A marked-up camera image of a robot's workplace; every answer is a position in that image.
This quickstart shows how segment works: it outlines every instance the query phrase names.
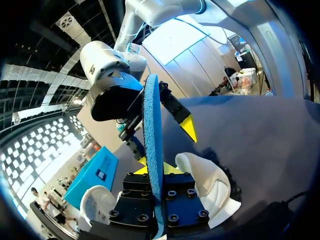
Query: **blue foam pad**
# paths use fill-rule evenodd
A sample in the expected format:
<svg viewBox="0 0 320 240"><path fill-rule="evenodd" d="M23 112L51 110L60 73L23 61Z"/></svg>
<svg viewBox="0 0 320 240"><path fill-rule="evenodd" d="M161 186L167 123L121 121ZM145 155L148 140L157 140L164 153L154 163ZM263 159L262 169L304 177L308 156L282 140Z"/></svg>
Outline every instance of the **blue foam pad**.
<svg viewBox="0 0 320 240"><path fill-rule="evenodd" d="M164 230L162 184L163 184L163 138L161 125L160 93L157 75L151 74L145 83L143 97L143 134L146 166L155 197L155 217L158 222L158 234Z"/></svg>

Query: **gray table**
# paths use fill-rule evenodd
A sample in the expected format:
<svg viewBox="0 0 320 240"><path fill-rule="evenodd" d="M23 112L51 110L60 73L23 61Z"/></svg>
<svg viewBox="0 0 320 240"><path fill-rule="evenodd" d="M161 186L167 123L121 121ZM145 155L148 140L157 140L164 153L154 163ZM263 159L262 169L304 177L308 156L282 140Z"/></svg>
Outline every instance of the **gray table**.
<svg viewBox="0 0 320 240"><path fill-rule="evenodd" d="M320 156L320 106L276 96L214 96L181 99L193 114L198 142L193 143L166 109L162 110L164 160L209 152L242 188L242 206L232 216L243 223L269 203L287 200L310 188ZM143 142L142 131L136 136ZM127 172L142 165L122 145L112 193L122 190ZM294 209L301 199L293 202Z"/></svg>

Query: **cable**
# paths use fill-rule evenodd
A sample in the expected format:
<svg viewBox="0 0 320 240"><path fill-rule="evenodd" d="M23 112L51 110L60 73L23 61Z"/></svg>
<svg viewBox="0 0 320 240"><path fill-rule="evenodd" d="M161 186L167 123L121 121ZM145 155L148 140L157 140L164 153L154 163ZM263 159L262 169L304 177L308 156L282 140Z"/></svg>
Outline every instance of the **cable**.
<svg viewBox="0 0 320 240"><path fill-rule="evenodd" d="M190 25L191 27L197 29L198 31L200 31L201 33L203 33L205 36L207 36L207 37L210 38L211 40L217 42L218 44L228 45L227 33L226 33L226 31L225 31L225 29L224 29L223 27L222 27L222 30L223 30L223 32L224 32L225 38L227 39L227 40L226 40L226 43L222 43L222 42L219 42L219 41L215 40L212 36L210 36L210 34L205 33L205 32L202 31L200 28L196 27L195 25L191 24L190 22L184 21L184 20L182 20L182 19L180 19L180 18L174 18L174 20L177 20L177 21L180 21L180 22L183 22L183 23L186 23L186 24Z"/></svg>
<svg viewBox="0 0 320 240"><path fill-rule="evenodd" d="M131 42L130 42L129 44L130 44L130 45L129 45L130 50L133 51L135 54L138 54L138 55L139 55L138 52L136 52L133 48L131 48ZM149 75L150 75L150 74L151 74L151 70L150 70L150 67L149 67L149 65L148 65L148 62L147 62L147 64L146 64L146 68L148 69L148 72L149 72Z"/></svg>
<svg viewBox="0 0 320 240"><path fill-rule="evenodd" d="M302 197L302 196L304 196L304 195L307 195L307 194L309 194L308 191L300 192L300 193L294 195L293 197L291 197L289 200L285 201L285 203L286 203L286 204L289 204L289 203L291 203L293 200L296 200L297 198L300 198L300 197Z"/></svg>

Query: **white shoe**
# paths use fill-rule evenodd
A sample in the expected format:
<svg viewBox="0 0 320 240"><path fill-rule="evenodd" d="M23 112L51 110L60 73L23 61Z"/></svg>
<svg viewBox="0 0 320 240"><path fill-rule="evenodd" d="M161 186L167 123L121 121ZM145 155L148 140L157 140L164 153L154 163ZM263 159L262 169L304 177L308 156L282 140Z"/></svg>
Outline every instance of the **white shoe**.
<svg viewBox="0 0 320 240"><path fill-rule="evenodd" d="M231 186L224 171L212 161L190 152L179 153L175 163L182 172L189 172L195 180L195 190L203 207L209 212L210 228L223 223L241 206L230 198Z"/></svg>

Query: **robotic arm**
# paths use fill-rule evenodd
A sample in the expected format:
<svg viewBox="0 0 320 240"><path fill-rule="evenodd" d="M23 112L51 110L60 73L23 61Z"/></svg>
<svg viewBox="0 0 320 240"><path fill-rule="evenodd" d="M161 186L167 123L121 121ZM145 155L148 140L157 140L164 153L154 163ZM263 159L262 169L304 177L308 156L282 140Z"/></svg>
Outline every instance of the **robotic arm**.
<svg viewBox="0 0 320 240"><path fill-rule="evenodd" d="M178 16L202 14L205 10L204 0L126 0L125 15L114 49L125 52L144 22L156 27Z"/></svg>
<svg viewBox="0 0 320 240"><path fill-rule="evenodd" d="M126 0L125 15L114 49L101 41L92 41L80 53L80 62L86 77L96 81L122 71L141 79L147 60L138 53L128 52L143 23L161 25L185 14L201 14L206 10L205 0Z"/></svg>

